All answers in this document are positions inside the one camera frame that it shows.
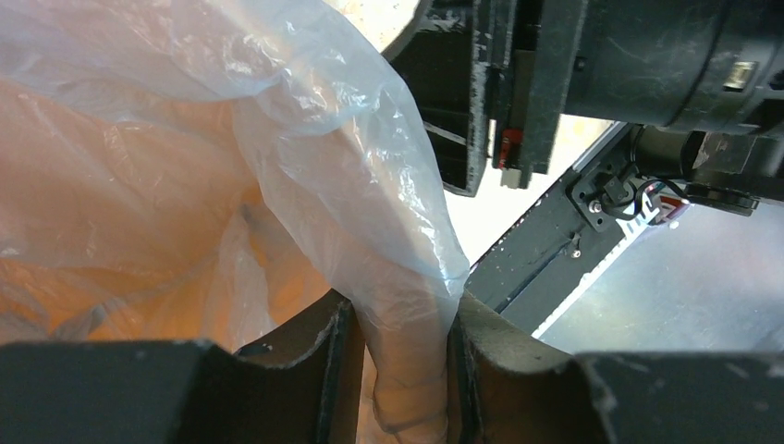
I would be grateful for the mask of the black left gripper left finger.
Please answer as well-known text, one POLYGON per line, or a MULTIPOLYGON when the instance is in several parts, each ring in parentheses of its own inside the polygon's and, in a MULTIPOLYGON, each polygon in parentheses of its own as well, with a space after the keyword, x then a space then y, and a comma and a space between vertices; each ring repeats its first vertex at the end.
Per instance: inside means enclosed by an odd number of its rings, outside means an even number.
POLYGON ((331 291, 236 352, 207 339, 1 349, 5 443, 350 443, 364 340, 331 291))

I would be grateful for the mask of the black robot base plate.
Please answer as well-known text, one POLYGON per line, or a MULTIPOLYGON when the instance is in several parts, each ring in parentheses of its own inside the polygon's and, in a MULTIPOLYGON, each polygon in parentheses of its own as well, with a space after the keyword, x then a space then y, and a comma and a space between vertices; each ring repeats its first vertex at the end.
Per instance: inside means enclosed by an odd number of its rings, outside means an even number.
POLYGON ((466 291, 541 336, 649 228, 703 134, 614 124, 478 260, 466 291))

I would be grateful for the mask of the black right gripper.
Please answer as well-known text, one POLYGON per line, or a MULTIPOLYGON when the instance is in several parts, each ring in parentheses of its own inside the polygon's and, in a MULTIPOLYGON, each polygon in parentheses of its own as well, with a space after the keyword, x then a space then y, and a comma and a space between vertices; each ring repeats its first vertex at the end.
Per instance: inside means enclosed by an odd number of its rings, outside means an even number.
POLYGON ((587 15, 585 1, 417 3, 388 61, 415 98, 447 191, 475 196, 485 158, 513 188, 547 173, 587 15))

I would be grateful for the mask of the light blue trash bag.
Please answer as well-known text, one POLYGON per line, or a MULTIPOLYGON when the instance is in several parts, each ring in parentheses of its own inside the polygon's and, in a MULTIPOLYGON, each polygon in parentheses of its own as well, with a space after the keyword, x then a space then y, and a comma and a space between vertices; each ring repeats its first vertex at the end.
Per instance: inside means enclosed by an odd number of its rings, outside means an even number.
POLYGON ((1 340, 235 351, 329 289, 367 443, 447 441, 470 264, 404 80, 323 1, 1 5, 1 340))

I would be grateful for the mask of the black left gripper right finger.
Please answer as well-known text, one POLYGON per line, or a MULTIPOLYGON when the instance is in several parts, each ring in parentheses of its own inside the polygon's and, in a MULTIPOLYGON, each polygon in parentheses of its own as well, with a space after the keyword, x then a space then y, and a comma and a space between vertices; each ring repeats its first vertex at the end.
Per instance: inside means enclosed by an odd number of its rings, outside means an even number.
POLYGON ((591 352, 531 337, 471 295, 448 345, 451 443, 779 443, 783 357, 591 352))

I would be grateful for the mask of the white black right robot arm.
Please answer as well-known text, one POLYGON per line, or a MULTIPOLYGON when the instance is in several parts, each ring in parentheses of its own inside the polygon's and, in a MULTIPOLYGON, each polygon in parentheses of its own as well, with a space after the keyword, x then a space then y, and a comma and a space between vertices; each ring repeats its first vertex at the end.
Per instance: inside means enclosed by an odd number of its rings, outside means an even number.
POLYGON ((779 1, 421 1, 384 54, 456 194, 527 188, 570 115, 630 124, 633 173, 695 203, 783 199, 779 1))

